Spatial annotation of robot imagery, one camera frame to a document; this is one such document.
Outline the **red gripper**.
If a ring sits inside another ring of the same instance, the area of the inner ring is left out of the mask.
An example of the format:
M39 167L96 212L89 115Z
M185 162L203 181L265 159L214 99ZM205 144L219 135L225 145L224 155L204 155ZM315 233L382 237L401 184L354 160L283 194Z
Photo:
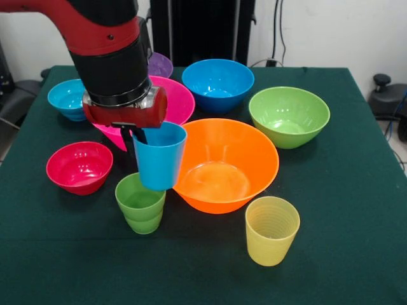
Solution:
M120 133L128 155L135 159L134 143L147 144L142 128L159 128L167 113L167 92L163 87L152 86L147 95L127 105L106 107L95 104L87 91L82 96L82 106L87 120L98 125L121 126Z

